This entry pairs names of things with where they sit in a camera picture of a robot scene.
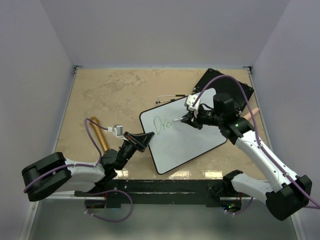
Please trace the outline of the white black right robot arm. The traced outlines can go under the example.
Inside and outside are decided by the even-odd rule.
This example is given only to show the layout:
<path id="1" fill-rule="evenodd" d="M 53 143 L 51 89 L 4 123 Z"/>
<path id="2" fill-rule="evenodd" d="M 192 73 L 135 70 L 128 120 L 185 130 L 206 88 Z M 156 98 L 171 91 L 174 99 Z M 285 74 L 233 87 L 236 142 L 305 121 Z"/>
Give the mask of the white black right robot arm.
<path id="1" fill-rule="evenodd" d="M 188 95 L 184 103 L 187 113 L 181 122 L 198 130 L 204 125 L 218 127 L 221 134 L 243 151 L 263 173 L 266 180 L 249 177 L 234 170 L 223 177 L 215 198 L 222 193 L 233 197 L 243 193 L 264 203 L 269 212 L 283 221 L 309 204 L 312 181 L 291 170 L 260 139 L 258 131 L 235 109 L 227 93 L 213 96 L 213 107 L 200 102 L 200 96 Z"/>

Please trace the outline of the white whiteboard black frame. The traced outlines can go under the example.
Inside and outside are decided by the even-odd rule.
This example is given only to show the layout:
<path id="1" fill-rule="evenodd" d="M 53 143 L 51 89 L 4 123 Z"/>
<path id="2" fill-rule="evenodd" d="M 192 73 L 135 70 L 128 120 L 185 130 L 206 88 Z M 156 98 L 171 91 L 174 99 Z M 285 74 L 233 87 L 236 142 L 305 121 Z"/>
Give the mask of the white whiteboard black frame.
<path id="1" fill-rule="evenodd" d="M 211 150 L 227 139 L 216 126 L 204 125 L 201 130 L 177 121 L 188 111 L 188 97 L 159 105 L 140 113 L 144 132 L 154 132 L 149 143 L 156 172 L 163 175 Z"/>

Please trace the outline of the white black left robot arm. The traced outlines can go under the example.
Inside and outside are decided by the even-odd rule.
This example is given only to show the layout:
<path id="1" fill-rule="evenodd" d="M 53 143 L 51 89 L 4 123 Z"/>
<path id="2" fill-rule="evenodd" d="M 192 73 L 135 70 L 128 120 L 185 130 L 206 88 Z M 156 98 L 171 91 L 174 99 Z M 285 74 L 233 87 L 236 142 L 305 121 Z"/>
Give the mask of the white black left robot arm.
<path id="1" fill-rule="evenodd" d="M 143 153 L 154 132 L 133 134 L 125 132 L 119 150 L 108 149 L 99 163 L 74 161 L 54 152 L 21 171 L 25 184 L 23 192 L 30 202 L 41 201 L 53 193 L 78 191 L 99 196 L 104 185 L 117 176 L 136 151 Z"/>

